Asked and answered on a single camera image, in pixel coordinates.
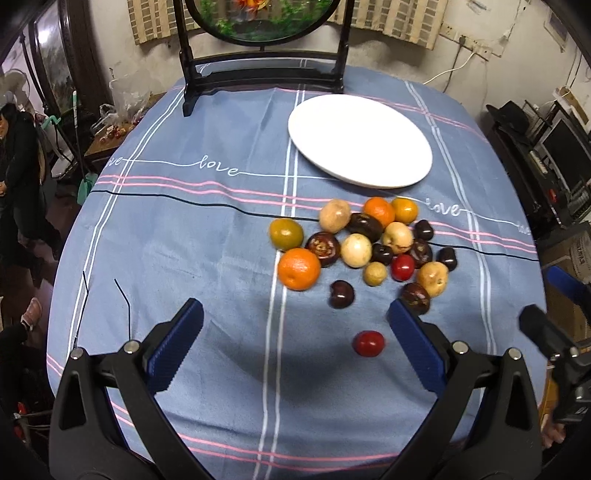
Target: human hand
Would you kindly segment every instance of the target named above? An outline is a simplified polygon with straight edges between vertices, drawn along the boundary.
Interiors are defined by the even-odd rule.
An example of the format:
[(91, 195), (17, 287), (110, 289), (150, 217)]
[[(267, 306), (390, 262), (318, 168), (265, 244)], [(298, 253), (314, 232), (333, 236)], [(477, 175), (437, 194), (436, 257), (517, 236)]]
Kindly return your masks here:
[(542, 444), (544, 448), (552, 447), (554, 442), (562, 443), (564, 441), (564, 425), (554, 423), (552, 418), (548, 418), (542, 429)]

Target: red cherry tomato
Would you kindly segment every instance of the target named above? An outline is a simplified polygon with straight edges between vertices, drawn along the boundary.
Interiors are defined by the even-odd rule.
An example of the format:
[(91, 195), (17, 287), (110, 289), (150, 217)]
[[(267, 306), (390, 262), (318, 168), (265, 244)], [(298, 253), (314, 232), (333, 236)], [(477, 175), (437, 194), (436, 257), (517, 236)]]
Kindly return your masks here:
[(384, 336), (373, 330), (364, 330), (358, 333), (353, 340), (353, 348), (361, 356), (378, 356), (384, 350), (386, 342)]
[(391, 264), (392, 278), (407, 281), (414, 273), (414, 259), (407, 254), (397, 256)]

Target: metal screw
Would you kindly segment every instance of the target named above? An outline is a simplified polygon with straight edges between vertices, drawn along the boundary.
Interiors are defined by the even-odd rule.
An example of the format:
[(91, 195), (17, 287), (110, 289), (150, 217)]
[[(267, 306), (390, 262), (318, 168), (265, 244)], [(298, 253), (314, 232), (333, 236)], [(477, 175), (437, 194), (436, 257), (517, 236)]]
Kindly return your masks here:
[(515, 347), (509, 348), (509, 350), (507, 351), (507, 353), (509, 354), (509, 356), (513, 360), (519, 360), (521, 358), (521, 352), (519, 351), (519, 349), (517, 349)]
[(452, 348), (453, 348), (454, 352), (459, 353), (460, 355), (467, 353), (468, 350), (470, 349), (468, 347), (468, 344), (466, 342), (462, 342), (462, 341), (453, 342)]
[(139, 342), (137, 340), (130, 340), (123, 346), (125, 353), (135, 353), (139, 350)]
[(78, 360), (82, 355), (84, 355), (84, 350), (80, 347), (76, 347), (70, 352), (70, 357), (74, 360)]

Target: plastic bag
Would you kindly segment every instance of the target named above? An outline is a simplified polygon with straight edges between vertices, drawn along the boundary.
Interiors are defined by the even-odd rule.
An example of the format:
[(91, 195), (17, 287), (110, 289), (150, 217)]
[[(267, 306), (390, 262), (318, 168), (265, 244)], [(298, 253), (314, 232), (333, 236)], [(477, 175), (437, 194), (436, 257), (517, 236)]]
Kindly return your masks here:
[(109, 82), (119, 124), (133, 123), (142, 115), (150, 99), (150, 83), (150, 75), (143, 69)]

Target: white stripe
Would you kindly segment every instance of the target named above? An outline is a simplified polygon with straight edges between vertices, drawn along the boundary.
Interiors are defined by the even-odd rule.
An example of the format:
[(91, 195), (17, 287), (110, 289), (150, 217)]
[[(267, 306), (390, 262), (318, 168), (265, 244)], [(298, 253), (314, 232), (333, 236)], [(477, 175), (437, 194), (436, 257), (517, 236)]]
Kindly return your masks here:
[[(170, 116), (170, 114), (172, 113), (172, 111), (174, 111), (174, 109), (176, 108), (176, 106), (179, 103), (179, 98), (182, 98), (182, 95), (183, 95), (183, 92), (182, 91), (179, 92), (177, 94), (177, 96), (174, 98), (174, 100), (170, 103), (170, 105), (168, 106), (168, 108), (164, 111), (164, 113), (162, 115), (160, 115), (160, 117), (158, 117), (158, 119), (152, 125), (150, 125), (150, 127), (144, 133), (144, 136), (140, 139), (140, 141), (138, 142), (137, 146), (135, 147), (134, 152), (131, 154), (132, 157), (138, 152), (138, 149), (139, 148), (141, 148), (141, 151), (143, 151), (143, 149), (144, 149), (145, 145), (147, 144), (147, 142), (150, 140), (150, 138), (152, 138), (152, 135), (154, 135), (154, 133), (158, 130), (158, 128), (160, 127), (160, 125), (162, 125), (162, 123), (164, 122), (164, 120), (166, 118), (168, 118), (167, 117), (167, 113), (168, 113), (168, 116)], [(124, 180), (125, 180), (125, 177), (128, 175), (129, 170), (131, 169), (132, 165), (133, 165), (133, 163), (131, 163), (129, 165), (128, 164), (125, 164), (123, 166), (123, 169), (121, 170), (121, 174), (124, 174), (125, 173), (124, 174)], [(119, 187), (119, 190), (118, 191), (121, 191), (121, 188), (123, 188), (123, 185), (121, 185)], [(106, 223), (106, 220), (108, 219), (108, 215), (111, 214), (112, 205), (115, 204), (116, 198), (117, 197), (116, 196), (113, 196), (113, 195), (109, 196), (109, 198), (107, 199), (107, 202), (105, 204), (105, 207), (103, 208), (103, 211), (100, 214), (99, 221), (95, 225), (95, 228), (94, 228), (94, 230), (92, 232), (92, 238), (90, 240), (90, 246), (89, 246), (88, 252), (86, 254), (86, 260), (85, 260), (84, 269), (83, 269), (84, 272), (86, 272), (86, 268), (88, 267), (88, 262), (90, 260), (90, 255), (91, 255), (93, 244), (95, 242), (95, 238), (96, 238), (96, 242), (98, 243), (98, 240), (100, 238), (100, 233), (102, 232), (102, 227)], [(109, 211), (109, 213), (107, 215), (107, 218), (105, 219), (104, 223), (100, 227), (100, 231), (98, 232), (99, 225), (100, 225), (101, 221), (103, 220), (103, 217), (105, 216), (105, 212), (107, 211), (107, 208), (109, 208), (109, 205), (111, 205), (111, 210)], [(88, 272), (87, 279), (88, 279), (88, 281), (90, 281), (90, 271)], [(72, 336), (74, 334), (74, 324), (76, 323), (76, 313), (77, 313), (77, 310), (78, 310), (78, 306), (80, 305), (80, 295), (82, 293), (83, 286), (84, 286), (84, 281), (83, 281), (83, 278), (81, 278), (80, 279), (80, 284), (78, 286), (78, 294), (76, 296), (76, 303), (74, 304), (74, 311), (72, 312), (72, 321), (70, 322), (70, 335), (69, 335), (69, 338), (68, 338), (68, 346), (67, 346), (66, 356), (70, 352), (70, 348), (72, 346)]]
[[(414, 87), (412, 87), (412, 89), (418, 95), (420, 101), (423, 104), (424, 110), (428, 113), (427, 105), (425, 104), (425, 102), (421, 98), (420, 94), (414, 89)], [(443, 136), (441, 135), (441, 131), (437, 127), (435, 120), (433, 118), (431, 118), (431, 116), (429, 114), (427, 114), (427, 120), (430, 121), (432, 126), (435, 128), (436, 136), (439, 139), (438, 144), (440, 145), (440, 148), (443, 147), (443, 150), (444, 150), (444, 158), (447, 157), (447, 163), (449, 164), (449, 166), (451, 166), (451, 168), (453, 170), (452, 175), (455, 175), (457, 178), (457, 186), (459, 187), (459, 191), (458, 191), (458, 189), (456, 189), (456, 193), (458, 194), (458, 196), (462, 200), (464, 208), (472, 210), (470, 202), (467, 199), (466, 192), (464, 191), (462, 179), (461, 179), (460, 174), (453, 162), (452, 156), (449, 153), (449, 150), (447, 149), (447, 145), (446, 145), (445, 141), (443, 140)], [(470, 225), (472, 218), (470, 217), (470, 214), (468, 214), (468, 211), (466, 211), (466, 216), (468, 217), (468, 225)], [(477, 243), (475, 244), (473, 242), (472, 244), (478, 249), (478, 251), (482, 252), (482, 246), (479, 243), (480, 242), (480, 235), (478, 234), (478, 232), (479, 232), (478, 220), (474, 217), (473, 221), (474, 221), (475, 230), (477, 232), (475, 235)], [(486, 326), (488, 326), (488, 333), (490, 334), (490, 342), (487, 340), (487, 352), (489, 352), (489, 353), (491, 352), (491, 344), (492, 344), (492, 354), (496, 355), (496, 342), (495, 342), (495, 338), (494, 338), (494, 331), (493, 331), (493, 327), (492, 327), (492, 316), (491, 316), (491, 274), (490, 274), (488, 264), (486, 262), (484, 255), (477, 254), (476, 257), (477, 257), (478, 263), (479, 263), (480, 274), (482, 275), (482, 269), (484, 269), (484, 275), (485, 275), (485, 284), (482, 283), (482, 277), (480, 279), (480, 282), (481, 282), (480, 283), (480, 310), (481, 310), (481, 313), (484, 312), (484, 314), (485, 314), (484, 318), (483, 318), (485, 321), (485, 328), (486, 328)]]
[[(300, 97), (300, 91), (295, 93), (294, 108), (298, 104)], [(287, 142), (287, 152), (285, 154), (285, 174), (283, 181), (283, 199), (281, 201), (281, 216), (285, 216), (285, 206), (287, 202), (287, 188), (290, 178), (290, 157), (291, 157), (291, 139)], [(277, 290), (277, 265), (279, 264), (279, 258), (281, 253), (277, 251), (275, 254), (275, 267), (273, 268), (273, 280), (271, 282), (271, 297), (269, 299), (269, 313), (267, 315), (267, 328), (265, 329), (265, 364), (263, 365), (263, 379), (262, 379), (262, 427), (261, 437), (259, 438), (258, 451), (262, 452), (265, 447), (265, 438), (267, 437), (267, 427), (269, 423), (269, 410), (267, 404), (267, 394), (269, 389), (269, 358), (271, 353), (271, 324), (273, 319), (273, 309), (275, 307), (275, 292)], [(262, 455), (259, 453), (257, 456), (257, 462), (255, 464), (255, 470), (252, 473), (252, 480), (256, 480), (261, 469), (260, 461)]]
[[(304, 102), (306, 97), (306, 90), (304, 89), (301, 93), (301, 101)], [(296, 216), (296, 196), (297, 196), (297, 172), (298, 172), (298, 157), (299, 157), (299, 150), (295, 151), (294, 154), (294, 181), (291, 188), (291, 196), (293, 199), (291, 200), (291, 217)], [(277, 451), (277, 440), (279, 439), (279, 428), (281, 425), (281, 412), (280, 412), (280, 404), (281, 404), (281, 354), (283, 353), (283, 330), (285, 325), (285, 303), (287, 301), (287, 288), (283, 287), (283, 292), (281, 295), (281, 310), (279, 313), (279, 330), (277, 332), (277, 369), (275, 370), (275, 432), (273, 433), (273, 443), (271, 444), (271, 453), (275, 453)], [(275, 457), (271, 455), (269, 458), (269, 463), (273, 463)], [(271, 470), (273, 467), (271, 465), (267, 465), (267, 472), (265, 474), (265, 480), (269, 480), (271, 476)]]
[[(407, 85), (409, 92), (411, 92), (412, 96), (415, 98), (415, 100), (417, 101), (419, 106), (421, 106), (424, 109), (424, 111), (426, 112), (425, 118), (427, 119), (427, 122), (431, 126), (431, 131), (433, 133), (433, 137), (434, 137), (437, 145), (439, 146), (439, 150), (441, 151), (441, 154), (443, 156), (443, 160), (446, 163), (447, 169), (450, 172), (450, 176), (452, 178), (452, 183), (454, 185), (454, 189), (456, 191), (456, 194), (457, 194), (460, 202), (463, 203), (463, 206), (465, 209), (468, 210), (468, 208), (469, 208), (470, 210), (472, 210), (472, 208), (466, 204), (467, 199), (465, 198), (465, 194), (462, 196), (463, 187), (461, 185), (461, 179), (459, 178), (459, 175), (457, 174), (457, 170), (455, 169), (455, 166), (453, 165), (453, 160), (451, 159), (451, 155), (449, 154), (447, 146), (445, 145), (445, 142), (443, 141), (443, 139), (440, 135), (440, 131), (437, 127), (437, 124), (432, 119), (431, 115), (428, 114), (427, 105), (424, 103), (420, 94), (414, 89), (413, 85), (411, 85), (408, 82), (405, 82), (405, 84)], [(471, 231), (472, 230), (472, 217), (468, 212), (466, 212), (466, 216), (468, 219), (468, 228)], [(476, 221), (475, 218), (474, 218), (474, 223), (475, 223), (474, 227), (478, 231), (478, 222)], [(473, 234), (470, 234), (470, 238), (472, 240), (472, 245), (477, 250), (482, 251), (480, 248), (480, 243), (478, 243), (478, 241), (480, 240), (479, 235), (476, 236), (477, 242), (474, 242), (475, 238), (474, 238)], [(477, 253), (476, 258), (478, 260), (479, 278), (480, 278), (480, 315), (482, 317), (483, 324), (485, 327), (486, 351), (487, 351), (487, 353), (491, 353), (491, 350), (492, 351), (496, 350), (496, 345), (491, 349), (491, 346), (495, 342), (494, 342), (493, 333), (492, 333), (492, 326), (489, 323), (489, 319), (488, 319), (488, 315), (487, 315), (488, 309), (487, 309), (487, 302), (485, 300), (486, 299), (486, 296), (485, 296), (486, 283), (487, 283), (487, 280), (490, 280), (490, 276), (486, 275), (486, 270), (488, 270), (488, 267), (486, 266), (486, 262), (482, 257), (483, 257), (483, 255), (481, 253)]]

